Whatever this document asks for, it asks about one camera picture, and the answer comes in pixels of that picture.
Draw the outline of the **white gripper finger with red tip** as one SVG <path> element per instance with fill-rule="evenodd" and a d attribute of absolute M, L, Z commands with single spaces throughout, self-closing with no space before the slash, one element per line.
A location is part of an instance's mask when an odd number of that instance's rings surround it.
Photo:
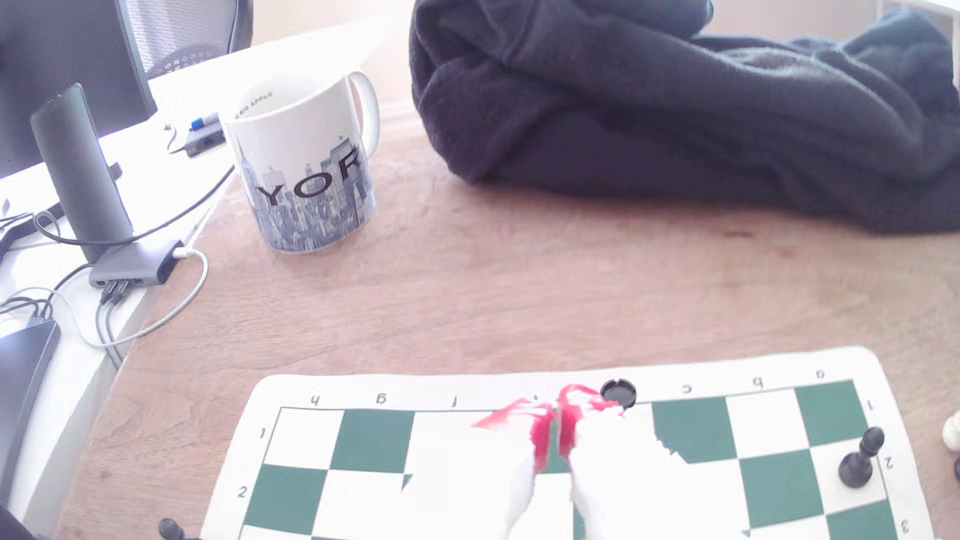
<path fill-rule="evenodd" d="M 507 539 L 548 460 L 553 405 L 516 400 L 432 440 L 376 539 Z"/>
<path fill-rule="evenodd" d="M 654 428 L 582 384 L 560 391 L 560 453 L 587 539 L 741 539 L 736 515 Z"/>

